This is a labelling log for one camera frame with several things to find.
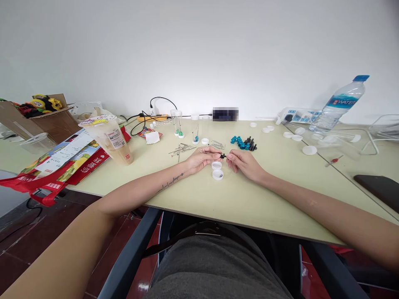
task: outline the water bottle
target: water bottle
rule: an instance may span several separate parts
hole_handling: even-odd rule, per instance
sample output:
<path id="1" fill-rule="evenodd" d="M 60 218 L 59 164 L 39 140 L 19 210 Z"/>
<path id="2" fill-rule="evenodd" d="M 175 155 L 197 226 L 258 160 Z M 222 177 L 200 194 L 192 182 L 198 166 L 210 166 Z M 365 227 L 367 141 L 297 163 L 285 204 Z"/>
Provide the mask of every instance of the water bottle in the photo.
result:
<path id="1" fill-rule="evenodd" d="M 341 116 L 364 95 L 366 88 L 363 82 L 369 77 L 369 75 L 358 75 L 352 83 L 338 89 L 324 106 L 321 114 L 310 125 L 309 130 L 325 133 L 333 129 Z"/>

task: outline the forearm tattoo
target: forearm tattoo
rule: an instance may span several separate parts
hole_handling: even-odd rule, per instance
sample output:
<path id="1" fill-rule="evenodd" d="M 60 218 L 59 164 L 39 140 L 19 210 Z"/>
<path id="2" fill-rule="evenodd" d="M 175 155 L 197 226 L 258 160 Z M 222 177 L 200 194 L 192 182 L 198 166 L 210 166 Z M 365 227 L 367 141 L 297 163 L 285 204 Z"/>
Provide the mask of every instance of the forearm tattoo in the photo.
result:
<path id="1" fill-rule="evenodd" d="M 174 177 L 173 180 L 171 182 L 167 182 L 166 185 L 162 184 L 162 188 L 158 190 L 158 193 L 160 193 L 161 191 L 165 190 L 167 187 L 169 187 L 170 185 L 172 185 L 173 183 L 175 183 L 180 177 L 183 176 L 184 173 L 179 174 L 177 177 Z"/>

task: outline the bottle label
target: bottle label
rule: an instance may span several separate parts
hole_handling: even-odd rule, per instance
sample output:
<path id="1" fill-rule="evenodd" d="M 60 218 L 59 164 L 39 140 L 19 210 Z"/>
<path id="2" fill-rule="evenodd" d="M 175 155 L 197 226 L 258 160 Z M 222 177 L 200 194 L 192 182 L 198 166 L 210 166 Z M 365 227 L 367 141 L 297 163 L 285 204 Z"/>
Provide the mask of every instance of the bottle label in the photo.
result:
<path id="1" fill-rule="evenodd" d="M 107 134 L 107 136 L 116 150 L 126 144 L 125 139 L 123 138 L 123 135 L 119 129 L 113 130 L 113 132 Z"/>
<path id="2" fill-rule="evenodd" d="M 354 104 L 356 104 L 358 99 L 346 95 L 332 96 L 328 101 L 326 106 L 350 109 Z"/>

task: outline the smartphone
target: smartphone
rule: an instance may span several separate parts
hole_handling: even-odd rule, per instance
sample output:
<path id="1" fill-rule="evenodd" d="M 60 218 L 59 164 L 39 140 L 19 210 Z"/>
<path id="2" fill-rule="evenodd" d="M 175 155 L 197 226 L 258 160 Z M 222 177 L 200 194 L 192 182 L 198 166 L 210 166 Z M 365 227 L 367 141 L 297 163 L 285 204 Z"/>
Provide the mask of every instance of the smartphone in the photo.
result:
<path id="1" fill-rule="evenodd" d="M 399 213 L 399 183 L 384 176 L 355 175 L 356 182 Z"/>

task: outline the hand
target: hand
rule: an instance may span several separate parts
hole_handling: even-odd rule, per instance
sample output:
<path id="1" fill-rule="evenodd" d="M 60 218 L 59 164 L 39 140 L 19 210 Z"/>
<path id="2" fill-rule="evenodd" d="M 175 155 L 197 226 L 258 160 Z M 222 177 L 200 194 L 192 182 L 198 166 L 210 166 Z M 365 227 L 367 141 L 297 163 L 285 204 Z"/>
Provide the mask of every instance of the hand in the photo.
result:
<path id="1" fill-rule="evenodd" d="M 230 168 L 233 168 L 235 173 L 240 169 L 248 179 L 258 184 L 261 183 L 264 177 L 269 175 L 259 165 L 250 152 L 242 152 L 232 149 L 227 155 L 226 162 Z"/>
<path id="2" fill-rule="evenodd" d="M 214 147 L 199 147 L 185 162 L 189 165 L 190 173 L 195 174 L 212 162 L 222 162 L 223 160 L 220 158 L 221 153 L 221 151 Z"/>

